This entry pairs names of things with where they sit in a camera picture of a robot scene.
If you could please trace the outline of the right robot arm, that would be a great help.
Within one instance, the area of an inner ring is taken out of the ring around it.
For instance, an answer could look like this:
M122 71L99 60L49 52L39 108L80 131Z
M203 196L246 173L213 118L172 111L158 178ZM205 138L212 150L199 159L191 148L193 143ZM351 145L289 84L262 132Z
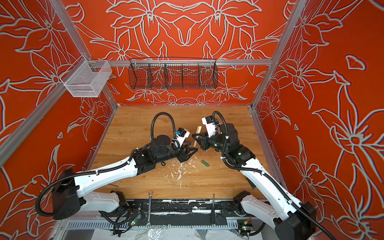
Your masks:
M233 124L225 121L223 115L214 111L202 118L206 131L193 134L202 150L210 148L221 153L221 160L232 170L243 174L268 200L264 203L247 191L236 195L234 201L241 209L265 225L274 229L280 240L307 240L316 230L321 230L334 240L324 226L317 221L315 207L294 197L265 170L261 162L249 148L242 145Z

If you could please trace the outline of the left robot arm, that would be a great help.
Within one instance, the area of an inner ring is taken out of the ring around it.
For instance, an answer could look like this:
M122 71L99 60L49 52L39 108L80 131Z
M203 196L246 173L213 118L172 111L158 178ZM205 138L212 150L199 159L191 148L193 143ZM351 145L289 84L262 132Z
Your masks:
M156 120L167 116L172 124L172 136L154 136ZM151 123L151 141L136 148L121 161L90 171L75 173L73 169L63 171L59 178L48 184L38 195L35 211L42 217L63 220L78 212L101 211L111 213L127 206L123 194L113 192L100 194L96 190L113 182L133 178L154 170L157 164L177 159L188 161L197 151L187 139L190 132L176 128L173 117L166 112L157 113Z

